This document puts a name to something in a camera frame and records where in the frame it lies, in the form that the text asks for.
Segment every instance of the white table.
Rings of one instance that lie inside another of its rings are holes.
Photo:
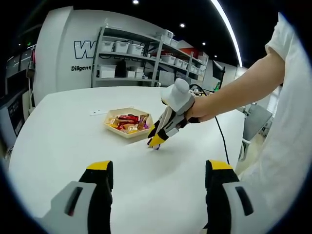
[[[70,181],[78,181],[89,164],[111,160],[113,234],[198,233],[207,222],[206,160],[226,161],[216,121],[189,124],[156,151],[147,148],[147,140],[133,143],[104,129],[105,115],[90,116],[95,110],[134,106],[156,121],[165,109],[160,89],[103,87],[45,97],[23,126],[9,167],[30,215],[43,216],[51,199]],[[244,115],[234,110],[218,120],[235,168]]]

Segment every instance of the chair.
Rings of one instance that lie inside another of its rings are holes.
[[[245,119],[243,142],[239,161],[244,161],[247,155],[247,149],[252,138],[265,126],[272,117],[272,113],[262,106],[252,104],[249,109],[250,114]]]

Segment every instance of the white box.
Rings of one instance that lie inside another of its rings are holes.
[[[115,78],[115,71],[101,71],[100,78]]]
[[[170,45],[170,42],[171,42],[171,38],[169,36],[166,36],[166,35],[157,35],[156,39],[161,40],[168,45]]]
[[[197,80],[203,81],[203,80],[204,80],[204,77],[203,77],[203,76],[198,76],[198,77],[197,77]]]
[[[99,68],[100,78],[114,78],[116,65],[101,65]]]
[[[170,45],[174,48],[177,48],[178,41],[171,39]]]
[[[127,53],[132,55],[141,55],[143,51],[142,45],[130,44]]]
[[[112,52],[113,46],[113,41],[102,41],[101,52]]]
[[[136,78],[142,78],[144,75],[143,72],[136,72]]]
[[[135,76],[136,76],[136,72],[127,71],[127,77],[132,77],[132,78],[134,78]]]
[[[131,66],[129,68],[130,71],[134,71],[134,72],[144,72],[144,67],[137,67],[137,66]]]
[[[116,41],[114,51],[118,53],[126,53],[128,51],[129,44],[130,43],[128,42]]]
[[[194,66],[194,65],[191,65],[190,72],[194,73],[194,71],[195,71],[195,66]]]
[[[162,55],[161,59],[164,62],[167,62],[167,63],[170,63],[170,64],[174,64],[176,58],[174,56],[171,56],[171,55]]]
[[[188,64],[188,62],[186,62],[186,61],[182,61],[182,68],[183,69],[186,69],[187,68],[187,64]]]
[[[183,64],[182,60],[180,60],[179,58],[175,59],[175,66],[182,67],[182,64]]]

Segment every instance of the human arm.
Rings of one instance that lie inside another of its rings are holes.
[[[272,48],[240,78],[224,86],[213,95],[198,97],[186,118],[198,117],[201,122],[258,101],[283,83],[285,62]]]

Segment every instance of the white storage bin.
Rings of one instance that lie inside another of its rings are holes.
[[[182,67],[182,64],[183,64],[182,60],[180,60],[178,58],[175,59],[175,66]]]
[[[166,35],[157,35],[156,39],[161,40],[168,45],[170,45],[170,42],[171,42],[171,38]]]
[[[171,39],[170,45],[174,48],[177,48],[178,41]]]
[[[127,71],[127,77],[128,77],[128,78],[134,78],[135,76],[136,76],[136,72]]]
[[[187,68],[187,62],[186,61],[182,61],[182,65],[181,65],[181,67],[183,68],[183,69],[186,69]]]
[[[132,55],[141,55],[143,47],[144,46],[142,45],[130,44],[127,53]]]
[[[144,72],[144,67],[131,66],[129,70],[134,72]]]
[[[204,77],[203,77],[203,76],[198,76],[197,80],[203,81],[203,80],[204,80]]]
[[[161,31],[157,32],[156,35],[157,36],[158,35],[165,35],[165,36],[167,36],[169,38],[173,38],[174,37],[174,33],[169,31],[168,29],[161,30]]]
[[[171,56],[171,55],[162,55],[161,59],[164,62],[170,63],[170,64],[174,64],[175,63],[175,57]]]
[[[101,65],[99,67],[100,78],[114,78],[116,65]]]
[[[102,41],[101,52],[112,52],[113,46],[113,41]]]
[[[195,70],[195,66],[194,66],[194,65],[191,65],[191,70],[190,70],[190,72],[193,72],[193,73],[194,73],[194,70]]]
[[[128,42],[116,41],[114,51],[118,53],[126,53],[129,48]]]

